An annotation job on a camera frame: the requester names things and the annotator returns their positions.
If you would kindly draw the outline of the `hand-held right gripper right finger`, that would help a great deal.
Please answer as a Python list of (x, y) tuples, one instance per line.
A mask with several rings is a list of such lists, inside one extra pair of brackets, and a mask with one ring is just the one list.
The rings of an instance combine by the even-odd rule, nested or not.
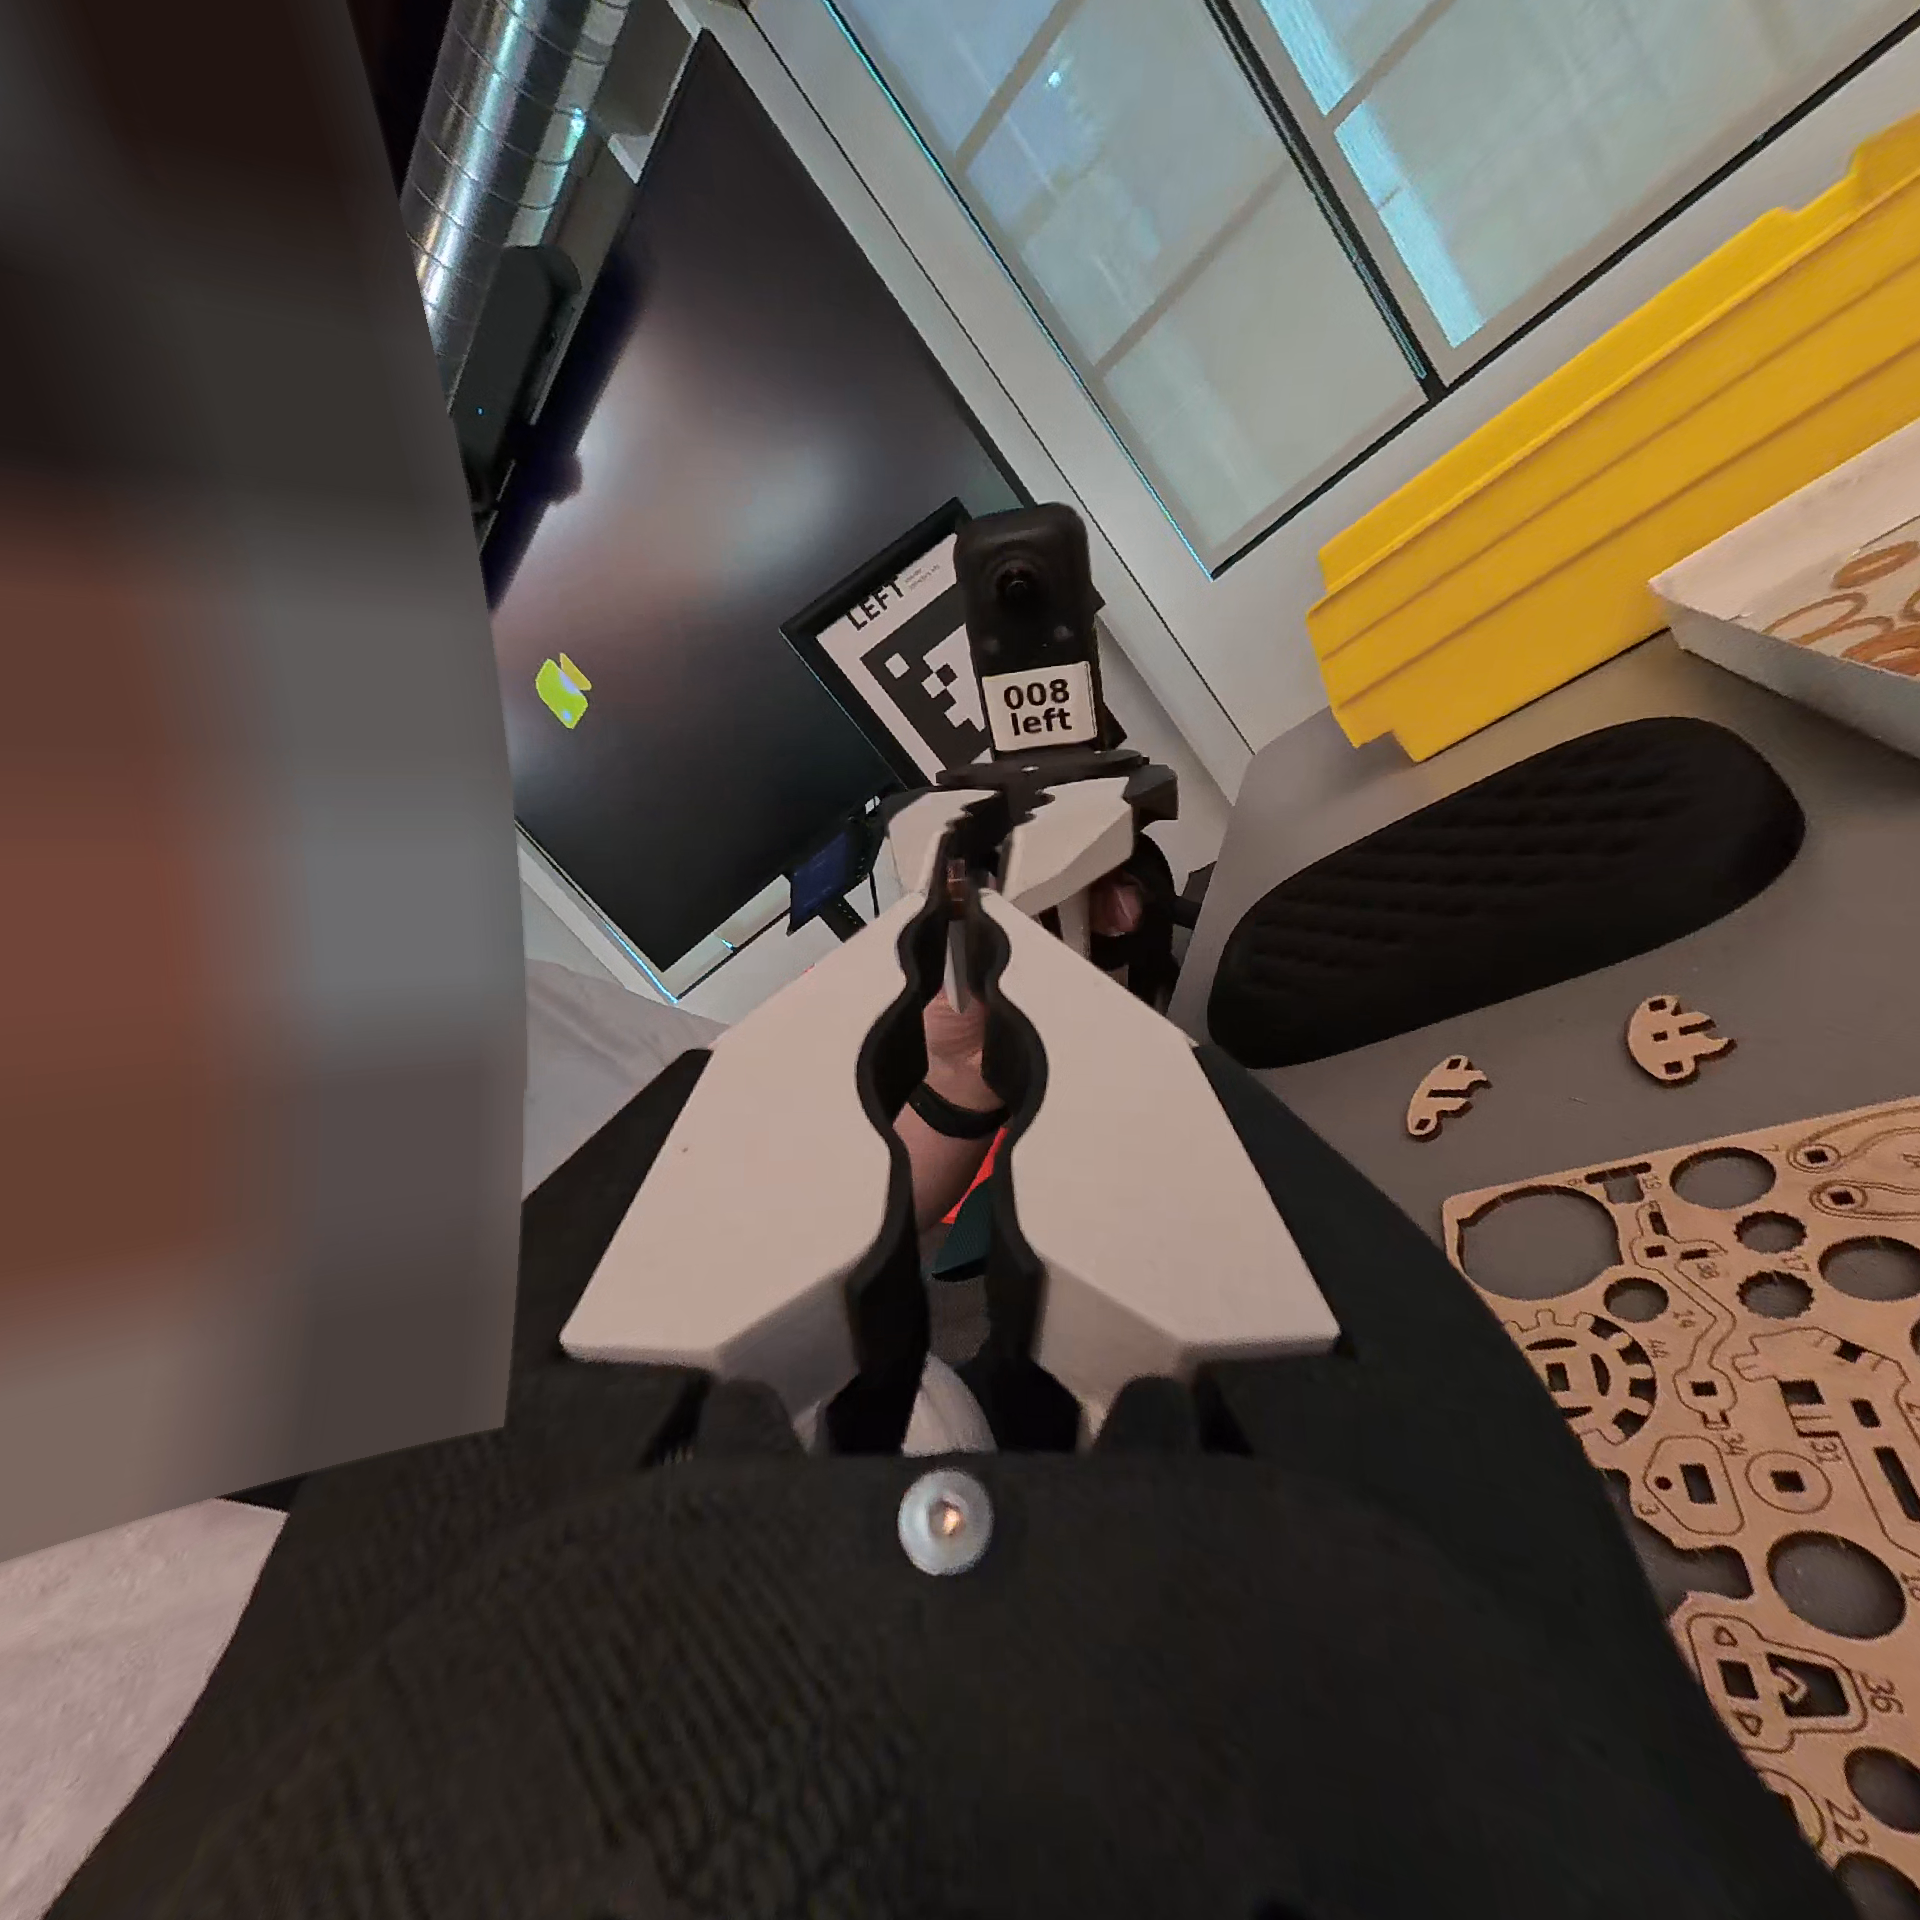
[(1070, 1452), (1129, 1381), (1323, 1361), (1335, 1314), (1190, 1041), (1028, 921), (966, 905), (988, 1004), (988, 1336), (962, 1381), (1005, 1452)]

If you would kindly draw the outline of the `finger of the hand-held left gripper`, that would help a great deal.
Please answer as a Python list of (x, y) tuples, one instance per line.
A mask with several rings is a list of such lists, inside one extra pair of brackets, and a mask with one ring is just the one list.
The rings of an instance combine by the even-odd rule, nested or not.
[(988, 789), (915, 789), (885, 813), (885, 860), (900, 876), (900, 900), (929, 900), (941, 863), (941, 834), (979, 810)]
[(1041, 925), (1050, 912), (1059, 944), (1087, 953), (1095, 912), (1087, 890), (1132, 853), (1132, 802), (1124, 782), (1046, 786), (1028, 821), (996, 846), (988, 921), (1019, 944), (1019, 925)]

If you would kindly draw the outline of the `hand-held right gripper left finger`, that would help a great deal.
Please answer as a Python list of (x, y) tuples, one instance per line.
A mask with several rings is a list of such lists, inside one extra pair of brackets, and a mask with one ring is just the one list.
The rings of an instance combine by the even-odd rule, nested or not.
[(929, 1079), (948, 912), (877, 925), (738, 1024), (594, 1265), (563, 1348), (765, 1381), (830, 1448), (900, 1452), (929, 1280), (900, 1110)]

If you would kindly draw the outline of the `curved wooden model part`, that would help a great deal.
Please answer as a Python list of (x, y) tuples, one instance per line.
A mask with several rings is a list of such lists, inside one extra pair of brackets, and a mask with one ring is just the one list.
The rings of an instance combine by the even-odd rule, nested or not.
[(1629, 1061), (1663, 1091), (1693, 1082), (1708, 1061), (1736, 1049), (1736, 1041), (1720, 1035), (1708, 1013), (1680, 1004), (1680, 994), (1642, 998), (1623, 1043)]
[(1404, 1104), (1407, 1138), (1437, 1138), (1449, 1116), (1463, 1116), (1494, 1079), (1471, 1055), (1445, 1055)]

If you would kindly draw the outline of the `large plywood parts sheet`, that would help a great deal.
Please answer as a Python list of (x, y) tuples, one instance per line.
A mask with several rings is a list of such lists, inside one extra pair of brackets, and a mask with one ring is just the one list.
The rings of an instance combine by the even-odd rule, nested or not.
[(1445, 1200), (1668, 1628), (1857, 1915), (1916, 1915), (1916, 1102)]

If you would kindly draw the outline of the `person's left hand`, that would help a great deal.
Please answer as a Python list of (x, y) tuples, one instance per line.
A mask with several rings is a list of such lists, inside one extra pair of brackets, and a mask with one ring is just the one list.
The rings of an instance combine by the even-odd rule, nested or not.
[(948, 1104), (996, 1110), (997, 1097), (982, 1079), (982, 1043), (988, 1043), (988, 1004), (982, 998), (948, 1004), (948, 994), (939, 987), (929, 998), (929, 1091)]

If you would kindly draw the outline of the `small blue screen device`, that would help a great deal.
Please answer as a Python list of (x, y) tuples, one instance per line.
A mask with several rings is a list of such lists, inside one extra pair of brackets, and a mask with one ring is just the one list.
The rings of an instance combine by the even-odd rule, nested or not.
[(869, 846), (858, 830), (820, 841), (793, 876), (784, 938), (824, 921), (830, 938), (858, 938), (865, 917), (850, 905), (869, 881)]

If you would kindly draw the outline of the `black and white marker board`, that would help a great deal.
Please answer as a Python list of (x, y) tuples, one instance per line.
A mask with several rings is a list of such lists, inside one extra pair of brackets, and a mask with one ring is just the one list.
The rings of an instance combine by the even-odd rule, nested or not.
[(966, 520), (973, 508), (941, 498), (778, 624), (900, 786), (933, 786), (996, 751), (956, 585)]

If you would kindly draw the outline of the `large black screen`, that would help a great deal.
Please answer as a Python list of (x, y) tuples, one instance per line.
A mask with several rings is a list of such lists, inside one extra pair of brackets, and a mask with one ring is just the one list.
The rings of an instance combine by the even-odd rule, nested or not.
[(510, 802), (653, 971), (903, 782), (804, 657), (997, 450), (701, 31), (481, 540)]

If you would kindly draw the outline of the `large paned window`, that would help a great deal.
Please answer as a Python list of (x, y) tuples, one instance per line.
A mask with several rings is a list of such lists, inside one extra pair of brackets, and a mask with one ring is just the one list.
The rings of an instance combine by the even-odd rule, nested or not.
[(1916, 111), (1916, 5), (738, 5), (1034, 435), (1209, 596), (1532, 340), (1610, 324), (1744, 164)]

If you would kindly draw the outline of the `black padded wrist rest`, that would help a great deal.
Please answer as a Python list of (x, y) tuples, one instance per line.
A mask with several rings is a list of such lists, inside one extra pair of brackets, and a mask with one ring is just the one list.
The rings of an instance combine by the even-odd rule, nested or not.
[(1591, 727), (1273, 881), (1216, 953), (1209, 1035), (1305, 1065), (1505, 1004), (1736, 917), (1801, 834), (1736, 727)]

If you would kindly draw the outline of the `yellow plastic bin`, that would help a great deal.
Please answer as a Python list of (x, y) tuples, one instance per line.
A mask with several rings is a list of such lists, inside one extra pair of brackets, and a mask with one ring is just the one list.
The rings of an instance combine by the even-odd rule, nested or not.
[(1920, 120), (1318, 550), (1352, 746), (1430, 757), (1663, 629), (1652, 579), (1920, 413)]

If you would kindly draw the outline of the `white cardboard tray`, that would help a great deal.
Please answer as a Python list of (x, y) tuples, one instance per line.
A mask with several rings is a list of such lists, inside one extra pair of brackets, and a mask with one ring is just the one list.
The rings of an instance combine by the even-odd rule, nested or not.
[(1652, 579), (1684, 653), (1768, 685), (1857, 734), (1920, 751), (1920, 681), (1812, 657), (1759, 633), (1750, 610), (1797, 570), (1920, 529), (1920, 428), (1896, 428), (1849, 465), (1729, 529)]

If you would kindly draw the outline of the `wooden rings in tray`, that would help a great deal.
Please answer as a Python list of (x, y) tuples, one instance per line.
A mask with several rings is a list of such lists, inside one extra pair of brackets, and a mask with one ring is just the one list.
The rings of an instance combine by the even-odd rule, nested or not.
[(1821, 562), (1782, 585), (1759, 610), (1759, 633), (1844, 657), (1896, 681), (1920, 674), (1920, 540), (1890, 529), (1876, 544)]

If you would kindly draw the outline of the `black wall device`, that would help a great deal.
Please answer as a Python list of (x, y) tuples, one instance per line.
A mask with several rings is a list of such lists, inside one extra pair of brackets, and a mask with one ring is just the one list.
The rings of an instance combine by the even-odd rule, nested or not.
[(481, 520), (502, 505), (508, 473), (540, 413), (543, 370), (563, 348), (563, 319), (581, 304), (581, 269), (563, 246), (508, 246), (480, 306), (466, 365), (449, 394), (449, 428), (466, 475), (466, 508)]

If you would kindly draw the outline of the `silver air duct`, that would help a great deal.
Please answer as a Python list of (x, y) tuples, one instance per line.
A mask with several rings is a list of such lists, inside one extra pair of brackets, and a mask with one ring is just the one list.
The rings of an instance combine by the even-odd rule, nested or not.
[(494, 269), (554, 241), (581, 279), (607, 241), (612, 159), (591, 133), (594, 96), (630, 31), (630, 0), (456, 0), (398, 187), (443, 397), (466, 370)]

